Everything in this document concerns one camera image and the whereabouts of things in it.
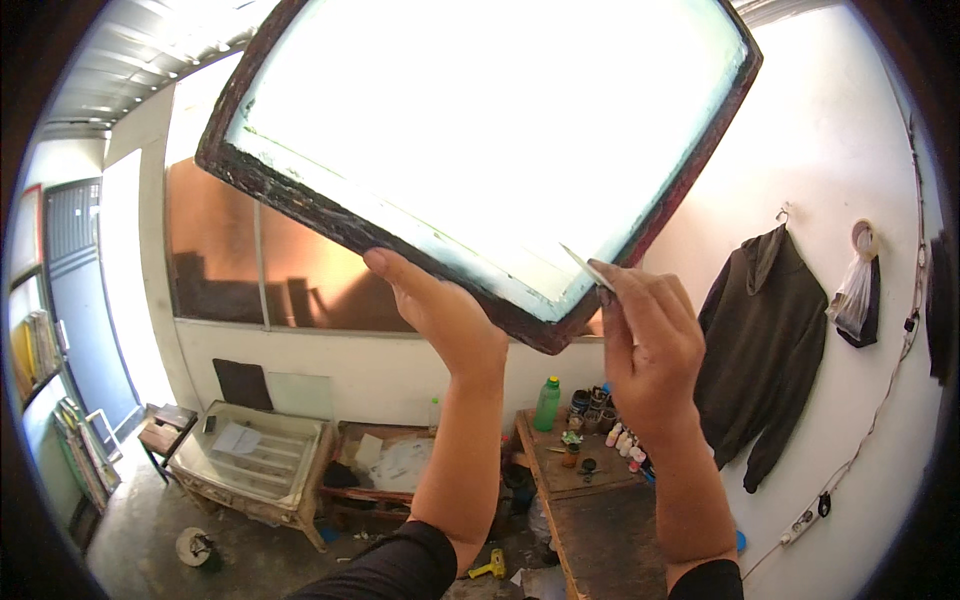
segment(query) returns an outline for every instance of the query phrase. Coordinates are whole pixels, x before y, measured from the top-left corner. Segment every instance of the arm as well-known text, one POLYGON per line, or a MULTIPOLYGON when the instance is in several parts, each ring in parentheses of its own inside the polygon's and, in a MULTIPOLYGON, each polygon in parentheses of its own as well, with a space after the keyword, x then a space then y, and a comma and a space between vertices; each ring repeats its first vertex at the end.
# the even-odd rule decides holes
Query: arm
POLYGON ((698 564, 736 561, 730 507, 693 404, 704 335, 676 276, 590 264, 616 292, 601 290, 605 369, 621 417, 657 466, 657 538, 670 590, 698 564))
POLYGON ((450 371, 433 455, 410 520, 444 532, 463 571, 487 539, 496 510, 507 336, 463 288, 439 282, 399 254, 374 249, 364 261, 393 285, 400 315, 450 371))

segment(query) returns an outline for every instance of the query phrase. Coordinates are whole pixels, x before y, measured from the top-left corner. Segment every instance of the wooden cabinet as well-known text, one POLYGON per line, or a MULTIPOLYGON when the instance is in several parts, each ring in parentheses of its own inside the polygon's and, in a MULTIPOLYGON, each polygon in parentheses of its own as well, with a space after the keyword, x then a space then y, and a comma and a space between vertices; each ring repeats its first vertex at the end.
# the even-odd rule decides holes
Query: wooden cabinet
POLYGON ((214 402, 191 428, 169 467, 197 505, 209 501, 247 516, 301 530, 320 552, 326 547, 313 526, 318 488, 336 431, 325 421, 264 413, 214 402), (207 417, 214 431, 204 433, 207 417), (256 432, 256 446, 234 452, 217 445, 231 424, 256 432))

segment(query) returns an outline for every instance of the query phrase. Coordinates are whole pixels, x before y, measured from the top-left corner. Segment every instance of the electrical cable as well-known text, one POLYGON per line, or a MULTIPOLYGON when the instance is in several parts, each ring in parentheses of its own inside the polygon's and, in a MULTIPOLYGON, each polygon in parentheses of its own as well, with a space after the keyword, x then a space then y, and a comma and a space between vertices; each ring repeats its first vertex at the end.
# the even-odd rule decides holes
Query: electrical cable
MULTIPOLYGON (((837 468, 836 471, 829 477, 826 484, 820 489, 818 496, 823 497, 824 493, 833 495, 837 487, 840 485, 840 482, 843 481, 843 478, 847 476, 847 473, 850 472, 851 467, 853 466, 853 461, 860 456, 860 450, 863 449, 863 445, 867 442, 876 429, 876 421, 879 419, 880 412, 883 410, 883 407, 887 403, 887 399, 890 397, 890 393, 894 388, 894 381, 897 379, 897 374, 900 372, 900 365, 903 363, 903 359, 906 358, 906 355, 910 352, 910 349, 913 347, 914 339, 917 337, 917 327, 918 321, 920 320, 920 305, 923 302, 924 297, 924 273, 926 266, 926 243, 925 243, 925 233, 924 233, 924 195, 922 192, 922 180, 920 177, 920 168, 917 166, 917 149, 914 145, 914 123, 913 115, 910 115, 909 119, 903 123, 906 128, 907 141, 910 143, 910 155, 913 160, 913 173, 914 180, 917 184, 917 260, 916 260, 916 270, 914 272, 914 285, 913 285, 913 302, 910 307, 910 314, 907 316, 906 321, 903 324, 905 332, 903 333, 903 344, 900 346, 900 357, 897 359, 897 364, 894 365, 893 370, 890 372, 890 380, 887 383, 887 391, 883 395, 883 399, 878 404, 876 410, 874 411, 874 418, 870 422, 870 429, 867 430, 867 433, 860 439, 860 444, 857 445, 856 451, 853 453, 853 456, 849 461, 837 468)), ((763 563, 770 555, 774 553, 777 548, 782 548, 783 543, 778 543, 777 545, 770 548, 766 554, 764 554, 759 561, 754 563, 753 566, 747 571, 747 573, 741 578, 743 581, 746 581, 750 574, 754 572, 761 563, 763 563)))

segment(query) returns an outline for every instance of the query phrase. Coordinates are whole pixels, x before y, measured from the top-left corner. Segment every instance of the black sleeve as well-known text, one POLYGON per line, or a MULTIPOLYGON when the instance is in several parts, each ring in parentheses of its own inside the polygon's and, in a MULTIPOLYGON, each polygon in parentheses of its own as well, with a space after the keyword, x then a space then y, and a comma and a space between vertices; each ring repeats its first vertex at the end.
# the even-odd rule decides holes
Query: black sleeve
POLYGON ((763 433, 756 438, 754 448, 747 459, 747 473, 743 476, 743 488, 747 493, 756 492, 763 478, 773 470, 780 459, 786 443, 800 421, 806 401, 813 389, 813 382, 824 357, 827 340, 826 298, 810 318, 800 342, 791 350, 776 393, 770 398, 775 402, 773 416, 767 421, 763 433))
POLYGON ((743 600, 740 567, 721 559, 698 564, 670 590, 669 600, 743 600))
POLYGON ((287 600, 439 600, 457 577, 457 554, 446 535, 408 521, 337 571, 287 600))

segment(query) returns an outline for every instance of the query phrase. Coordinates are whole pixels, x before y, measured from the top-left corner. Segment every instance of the power strip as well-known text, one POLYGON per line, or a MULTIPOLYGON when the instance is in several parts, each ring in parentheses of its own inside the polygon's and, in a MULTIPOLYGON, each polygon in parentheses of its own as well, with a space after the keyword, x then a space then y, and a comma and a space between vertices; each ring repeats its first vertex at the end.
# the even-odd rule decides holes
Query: power strip
POLYGON ((820 502, 820 496, 813 498, 813 501, 806 507, 806 510, 797 516, 793 524, 780 536, 781 546, 788 546, 796 541, 797 538, 802 536, 804 532, 810 528, 810 525, 821 518, 817 513, 820 502))

